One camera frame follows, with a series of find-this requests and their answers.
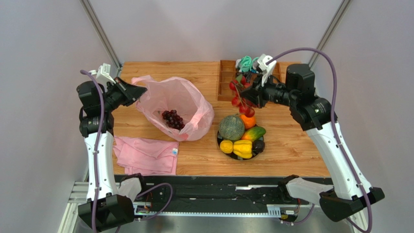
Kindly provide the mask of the fake green orange mango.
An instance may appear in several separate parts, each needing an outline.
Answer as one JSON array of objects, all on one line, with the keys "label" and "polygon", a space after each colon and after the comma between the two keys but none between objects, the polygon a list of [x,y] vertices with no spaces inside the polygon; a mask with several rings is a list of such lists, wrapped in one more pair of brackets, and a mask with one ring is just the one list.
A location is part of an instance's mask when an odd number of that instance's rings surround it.
[{"label": "fake green orange mango", "polygon": [[245,131],[241,137],[241,140],[249,140],[254,142],[263,137],[266,133],[267,131],[263,127],[255,126]]}]

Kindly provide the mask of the fake green netted melon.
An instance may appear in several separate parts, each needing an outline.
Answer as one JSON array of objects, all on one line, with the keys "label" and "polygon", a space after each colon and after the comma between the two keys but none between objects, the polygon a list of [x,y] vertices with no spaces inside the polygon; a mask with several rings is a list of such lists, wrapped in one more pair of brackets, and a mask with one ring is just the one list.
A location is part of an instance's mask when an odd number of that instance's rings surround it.
[{"label": "fake green netted melon", "polygon": [[245,125],[239,115],[224,117],[219,123],[218,132],[222,138],[236,141],[241,139],[245,131]]}]

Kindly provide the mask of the pink plastic bag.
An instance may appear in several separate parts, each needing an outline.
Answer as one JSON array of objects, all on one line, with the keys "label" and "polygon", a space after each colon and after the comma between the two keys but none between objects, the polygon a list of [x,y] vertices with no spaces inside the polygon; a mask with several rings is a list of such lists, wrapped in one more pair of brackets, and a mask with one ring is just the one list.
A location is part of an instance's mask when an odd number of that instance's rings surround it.
[{"label": "pink plastic bag", "polygon": [[[158,82],[147,75],[132,78],[131,83],[142,83],[147,88],[136,102],[136,109],[169,137],[177,141],[196,141],[208,133],[214,120],[213,107],[189,80],[171,77]],[[177,111],[183,118],[183,129],[167,126],[161,116],[166,110]]]}]

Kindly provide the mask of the fake dark plum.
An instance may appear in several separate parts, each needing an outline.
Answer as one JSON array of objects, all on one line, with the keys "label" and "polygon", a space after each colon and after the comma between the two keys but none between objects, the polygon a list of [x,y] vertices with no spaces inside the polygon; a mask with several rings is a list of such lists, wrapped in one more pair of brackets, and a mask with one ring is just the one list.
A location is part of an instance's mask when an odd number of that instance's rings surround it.
[{"label": "fake dark plum", "polygon": [[263,140],[256,140],[252,143],[252,152],[254,154],[260,154],[265,149],[265,142]]}]

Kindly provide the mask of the fake yellow bell pepper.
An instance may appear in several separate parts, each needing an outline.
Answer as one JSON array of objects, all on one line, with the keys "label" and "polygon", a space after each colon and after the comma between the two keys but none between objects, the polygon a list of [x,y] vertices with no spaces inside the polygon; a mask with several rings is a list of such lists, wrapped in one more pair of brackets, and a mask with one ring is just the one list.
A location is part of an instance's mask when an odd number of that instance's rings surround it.
[{"label": "fake yellow bell pepper", "polygon": [[251,159],[252,153],[252,141],[249,140],[238,140],[233,144],[233,153],[243,159]]}]

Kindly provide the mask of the fake yellow lemon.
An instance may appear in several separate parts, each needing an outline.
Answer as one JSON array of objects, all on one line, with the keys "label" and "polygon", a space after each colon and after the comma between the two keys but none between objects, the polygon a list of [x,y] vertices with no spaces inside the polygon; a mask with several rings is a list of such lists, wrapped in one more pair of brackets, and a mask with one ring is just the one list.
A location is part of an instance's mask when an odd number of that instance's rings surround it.
[{"label": "fake yellow lemon", "polygon": [[225,154],[231,154],[233,152],[233,142],[231,140],[222,140],[219,147]]}]

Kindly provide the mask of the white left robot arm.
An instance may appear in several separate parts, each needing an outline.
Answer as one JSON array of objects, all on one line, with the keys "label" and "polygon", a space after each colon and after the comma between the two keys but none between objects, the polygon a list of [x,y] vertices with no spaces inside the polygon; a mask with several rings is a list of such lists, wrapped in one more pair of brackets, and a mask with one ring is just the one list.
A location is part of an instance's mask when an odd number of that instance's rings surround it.
[{"label": "white left robot arm", "polygon": [[82,103],[80,133],[88,152],[89,185],[86,203],[78,207],[79,218],[94,232],[120,227],[135,219],[133,202],[142,191],[142,176],[129,175],[120,185],[115,182],[112,150],[114,117],[119,106],[135,103],[147,88],[126,83],[119,77],[107,87],[95,79],[77,88]]}]

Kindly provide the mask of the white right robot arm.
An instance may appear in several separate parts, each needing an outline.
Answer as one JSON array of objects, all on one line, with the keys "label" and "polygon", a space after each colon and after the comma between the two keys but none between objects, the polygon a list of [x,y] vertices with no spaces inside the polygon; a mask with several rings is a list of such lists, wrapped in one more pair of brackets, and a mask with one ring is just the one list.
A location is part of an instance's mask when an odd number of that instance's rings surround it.
[{"label": "white right robot arm", "polygon": [[241,97],[256,107],[268,102],[288,106],[291,116],[313,141],[330,173],[332,184],[324,185],[291,175],[278,183],[284,199],[302,199],[321,207],[338,222],[374,204],[385,195],[364,177],[343,141],[340,125],[330,102],[315,94],[315,74],[307,64],[287,67],[285,83],[263,82],[258,76]]}]

